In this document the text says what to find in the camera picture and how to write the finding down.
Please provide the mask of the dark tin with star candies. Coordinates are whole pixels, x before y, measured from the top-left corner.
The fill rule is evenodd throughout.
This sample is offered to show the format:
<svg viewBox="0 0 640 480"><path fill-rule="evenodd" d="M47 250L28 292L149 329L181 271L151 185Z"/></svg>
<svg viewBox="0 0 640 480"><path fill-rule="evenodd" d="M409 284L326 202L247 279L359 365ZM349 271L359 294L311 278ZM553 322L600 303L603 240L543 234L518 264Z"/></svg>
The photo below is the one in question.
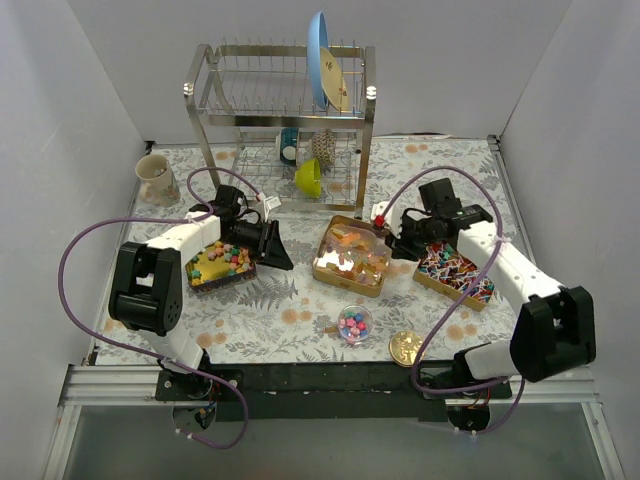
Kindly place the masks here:
<svg viewBox="0 0 640 480"><path fill-rule="evenodd" d="M220 240L195 255L185 271L188 285L196 293L208 293L257 277L249 250Z"/></svg>

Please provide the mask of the gold tin with lollipops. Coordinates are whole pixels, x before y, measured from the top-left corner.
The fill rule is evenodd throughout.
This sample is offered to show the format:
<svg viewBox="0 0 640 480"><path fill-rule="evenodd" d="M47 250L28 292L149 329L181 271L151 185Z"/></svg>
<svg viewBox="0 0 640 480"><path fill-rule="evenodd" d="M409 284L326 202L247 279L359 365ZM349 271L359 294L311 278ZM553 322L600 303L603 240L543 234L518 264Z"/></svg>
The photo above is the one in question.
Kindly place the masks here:
<svg viewBox="0 0 640 480"><path fill-rule="evenodd" d="M483 277L470 289L479 272L473 262L460 255L448 243L435 243L427 246L413 280L451 300L457 300L469 291L462 304L474 311L482 311L493 297L495 286L489 278Z"/></svg>

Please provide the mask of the clear glass jar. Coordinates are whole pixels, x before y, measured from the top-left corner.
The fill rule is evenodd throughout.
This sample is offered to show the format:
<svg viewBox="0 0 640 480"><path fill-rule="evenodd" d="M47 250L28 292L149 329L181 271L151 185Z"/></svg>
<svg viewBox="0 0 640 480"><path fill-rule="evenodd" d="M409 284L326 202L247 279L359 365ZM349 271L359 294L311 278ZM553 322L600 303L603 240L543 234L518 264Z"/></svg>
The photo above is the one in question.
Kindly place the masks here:
<svg viewBox="0 0 640 480"><path fill-rule="evenodd" d="M366 340L372 332L373 325L371 312L358 305L345 307L337 320L340 336L350 345Z"/></svg>

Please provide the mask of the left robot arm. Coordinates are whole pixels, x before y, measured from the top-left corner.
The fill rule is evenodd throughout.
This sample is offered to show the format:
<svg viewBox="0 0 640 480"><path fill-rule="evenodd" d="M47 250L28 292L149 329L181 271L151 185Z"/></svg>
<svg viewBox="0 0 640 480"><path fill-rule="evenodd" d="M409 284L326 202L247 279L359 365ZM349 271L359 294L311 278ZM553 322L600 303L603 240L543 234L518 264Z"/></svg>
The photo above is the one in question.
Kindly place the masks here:
<svg viewBox="0 0 640 480"><path fill-rule="evenodd" d="M193 400L213 386L206 351L180 323L183 271L187 263L217 241L248 250L266 266L291 270L293 263L280 238L279 222L250 223L241 217L244 193L221 186L208 206L189 212L185 221L144 243L121 245L116 261L109 315L137 331L164 368L180 373L178 387Z"/></svg>

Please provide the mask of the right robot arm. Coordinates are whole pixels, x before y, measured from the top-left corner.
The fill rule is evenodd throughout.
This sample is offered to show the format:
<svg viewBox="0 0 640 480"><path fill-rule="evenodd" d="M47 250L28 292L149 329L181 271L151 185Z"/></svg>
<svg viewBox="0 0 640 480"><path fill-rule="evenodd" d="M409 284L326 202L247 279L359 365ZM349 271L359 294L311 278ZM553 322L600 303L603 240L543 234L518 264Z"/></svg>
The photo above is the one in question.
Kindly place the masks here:
<svg viewBox="0 0 640 480"><path fill-rule="evenodd" d="M463 205L449 179L423 184L419 191L419 220L395 214L393 200L372 208L374 227L389 231L385 243L393 257L418 261L432 243L449 243L479 268L480 278L494 283L517 321L509 340L456 353L450 370L431 381L420 379L421 361L415 359L411 381L417 390L471 398L514 375L535 383L595 360L594 303L585 288L569 288L546 275L505 239L498 210Z"/></svg>

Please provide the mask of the floral table mat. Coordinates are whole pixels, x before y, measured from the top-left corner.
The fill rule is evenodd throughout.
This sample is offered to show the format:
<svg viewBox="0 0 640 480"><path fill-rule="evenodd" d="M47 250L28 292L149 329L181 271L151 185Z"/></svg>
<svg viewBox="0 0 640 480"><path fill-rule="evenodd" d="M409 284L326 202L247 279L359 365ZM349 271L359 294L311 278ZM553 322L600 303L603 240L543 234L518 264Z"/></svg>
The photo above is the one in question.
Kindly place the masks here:
<svg viewBox="0 0 640 480"><path fill-rule="evenodd" d="M421 183L448 176L466 204L497 205L506 237L531 250L522 229L506 170L494 139L377 139L372 144L365 200L395 198L398 207L419 206ZM294 268L259 267L257 277L209 293L187 292L180 322L217 363L385 361L391 336L409 330L429 339L430 359L508 339L516 316L501 294L482 311L454 307L446 297L413 280L415 264L395 260L380 295L369 298L316 281L312 262L331 219L328 211L275 213ZM373 315L370 336L348 344L337 320L347 306Z"/></svg>

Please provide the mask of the lime green bowl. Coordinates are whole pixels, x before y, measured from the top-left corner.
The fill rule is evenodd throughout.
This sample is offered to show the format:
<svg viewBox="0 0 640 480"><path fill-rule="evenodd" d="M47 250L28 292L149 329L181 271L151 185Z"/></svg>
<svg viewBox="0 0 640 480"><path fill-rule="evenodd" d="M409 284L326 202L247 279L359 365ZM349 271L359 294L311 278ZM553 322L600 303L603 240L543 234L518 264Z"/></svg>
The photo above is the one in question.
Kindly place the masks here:
<svg viewBox="0 0 640 480"><path fill-rule="evenodd" d="M316 158L303 163L295 172L296 187L310 198L319 198L322 192L320 164Z"/></svg>

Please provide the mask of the floral ceramic mug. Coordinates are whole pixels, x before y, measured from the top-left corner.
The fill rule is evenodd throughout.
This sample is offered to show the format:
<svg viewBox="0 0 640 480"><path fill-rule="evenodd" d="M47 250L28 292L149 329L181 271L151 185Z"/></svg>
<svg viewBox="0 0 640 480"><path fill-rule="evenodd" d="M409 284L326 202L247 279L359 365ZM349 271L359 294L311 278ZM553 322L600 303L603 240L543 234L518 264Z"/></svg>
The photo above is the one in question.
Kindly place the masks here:
<svg viewBox="0 0 640 480"><path fill-rule="evenodd" d="M166 157L146 155L135 167L141 182L138 198L147 204L171 207L181 200L178 182Z"/></svg>

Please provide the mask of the gold round lid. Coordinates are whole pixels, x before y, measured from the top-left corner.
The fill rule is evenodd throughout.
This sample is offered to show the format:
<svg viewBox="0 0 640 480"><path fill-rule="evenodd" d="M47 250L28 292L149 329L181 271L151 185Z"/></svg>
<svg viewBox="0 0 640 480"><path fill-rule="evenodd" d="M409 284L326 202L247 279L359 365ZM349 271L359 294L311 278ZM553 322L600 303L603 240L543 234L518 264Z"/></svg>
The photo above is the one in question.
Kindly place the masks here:
<svg viewBox="0 0 640 480"><path fill-rule="evenodd" d="M402 367L411 367L418 356L422 343L423 339L413 331L396 332L389 341L392 360Z"/></svg>

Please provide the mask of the teal and white bowl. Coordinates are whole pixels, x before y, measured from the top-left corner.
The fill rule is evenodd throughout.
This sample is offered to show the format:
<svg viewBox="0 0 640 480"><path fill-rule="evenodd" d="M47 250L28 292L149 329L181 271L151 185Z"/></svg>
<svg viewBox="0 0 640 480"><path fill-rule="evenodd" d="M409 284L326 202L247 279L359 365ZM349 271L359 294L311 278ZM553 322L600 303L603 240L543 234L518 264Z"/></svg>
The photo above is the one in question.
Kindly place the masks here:
<svg viewBox="0 0 640 480"><path fill-rule="evenodd" d="M275 148L279 160L288 166L297 164L298 128L283 128L276 137Z"/></svg>

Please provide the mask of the steel two-tier dish rack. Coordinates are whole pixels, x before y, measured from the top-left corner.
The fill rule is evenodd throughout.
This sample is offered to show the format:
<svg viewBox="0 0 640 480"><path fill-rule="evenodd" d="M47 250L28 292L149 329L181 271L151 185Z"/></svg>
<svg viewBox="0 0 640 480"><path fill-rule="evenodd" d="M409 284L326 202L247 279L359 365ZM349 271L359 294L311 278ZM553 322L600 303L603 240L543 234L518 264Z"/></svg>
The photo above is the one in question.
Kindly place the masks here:
<svg viewBox="0 0 640 480"><path fill-rule="evenodd" d="M372 46L332 45L350 98L350 110L316 106L303 45L201 44L183 84L184 103L208 166L216 156L213 134L236 145L234 169L262 192L273 192L290 209L350 212L360 217L365 203L376 113L376 51ZM275 141L283 128L298 128L297 164L283 164ZM324 165L319 198L294 184L296 167L312 157L311 138L330 129L335 161Z"/></svg>

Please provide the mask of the cream patterned plate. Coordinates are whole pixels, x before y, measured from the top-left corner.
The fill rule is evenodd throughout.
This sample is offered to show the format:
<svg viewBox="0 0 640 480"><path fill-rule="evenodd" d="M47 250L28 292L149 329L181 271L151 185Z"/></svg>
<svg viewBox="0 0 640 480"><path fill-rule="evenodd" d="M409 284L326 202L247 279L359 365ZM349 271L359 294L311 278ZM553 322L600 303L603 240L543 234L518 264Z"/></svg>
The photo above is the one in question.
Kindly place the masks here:
<svg viewBox="0 0 640 480"><path fill-rule="evenodd" d="M322 88L329 103L339 112L350 110L350 98L340 63L325 48L320 48Z"/></svg>

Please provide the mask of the blue plate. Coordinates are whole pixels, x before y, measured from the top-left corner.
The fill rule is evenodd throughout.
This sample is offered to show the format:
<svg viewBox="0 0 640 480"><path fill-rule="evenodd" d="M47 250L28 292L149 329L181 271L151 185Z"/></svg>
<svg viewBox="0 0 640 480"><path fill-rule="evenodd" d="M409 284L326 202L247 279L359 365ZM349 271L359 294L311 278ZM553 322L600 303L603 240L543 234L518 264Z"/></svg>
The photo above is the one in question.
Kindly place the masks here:
<svg viewBox="0 0 640 480"><path fill-rule="evenodd" d="M307 74L311 84L313 100L317 107L326 109L328 99L322 86L321 49L329 47L324 13L318 11L310 20L307 38Z"/></svg>

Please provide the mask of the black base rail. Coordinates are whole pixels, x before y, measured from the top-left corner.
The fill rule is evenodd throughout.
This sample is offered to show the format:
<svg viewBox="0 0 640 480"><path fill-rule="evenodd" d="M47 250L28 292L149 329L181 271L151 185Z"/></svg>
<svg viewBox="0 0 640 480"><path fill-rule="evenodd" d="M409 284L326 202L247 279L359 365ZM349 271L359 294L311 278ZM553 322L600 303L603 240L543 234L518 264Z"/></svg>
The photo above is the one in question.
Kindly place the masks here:
<svg viewBox="0 0 640 480"><path fill-rule="evenodd" d="M451 388L452 364L452 360L422 361L419 383ZM417 418L444 422L445 399L456 399L419 392L411 383L410 368L392 361L218 364L209 370L243 394L251 420ZM214 400L218 421L243 420L233 391L194 374L178 374L163 367L154 398L176 405Z"/></svg>

